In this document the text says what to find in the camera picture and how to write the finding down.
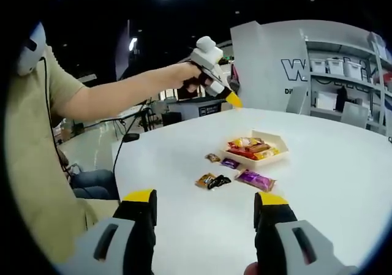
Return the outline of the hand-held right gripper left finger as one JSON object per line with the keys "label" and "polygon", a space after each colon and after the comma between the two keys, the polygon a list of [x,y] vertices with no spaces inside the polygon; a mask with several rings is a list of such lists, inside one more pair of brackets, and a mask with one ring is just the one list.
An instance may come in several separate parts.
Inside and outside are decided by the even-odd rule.
{"label": "hand-held right gripper left finger", "polygon": [[156,225],[156,190],[131,192],[111,218],[78,238],[58,274],[152,274]]}

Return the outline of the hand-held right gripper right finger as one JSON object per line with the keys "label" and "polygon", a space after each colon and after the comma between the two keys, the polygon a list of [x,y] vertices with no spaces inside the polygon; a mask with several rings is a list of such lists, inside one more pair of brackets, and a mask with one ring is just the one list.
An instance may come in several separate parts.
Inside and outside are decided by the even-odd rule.
{"label": "hand-held right gripper right finger", "polygon": [[257,274],[356,274],[343,264],[332,242],[310,222],[298,220],[284,198],[266,192],[254,196]]}

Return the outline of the person's left hand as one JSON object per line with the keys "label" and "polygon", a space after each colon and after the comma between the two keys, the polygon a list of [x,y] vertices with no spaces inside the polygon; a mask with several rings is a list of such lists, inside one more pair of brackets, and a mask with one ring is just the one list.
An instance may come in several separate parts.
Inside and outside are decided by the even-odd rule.
{"label": "person's left hand", "polygon": [[212,79],[204,74],[198,66],[191,62],[182,62],[170,66],[170,87],[185,88],[188,92],[195,92],[199,86],[210,86]]}

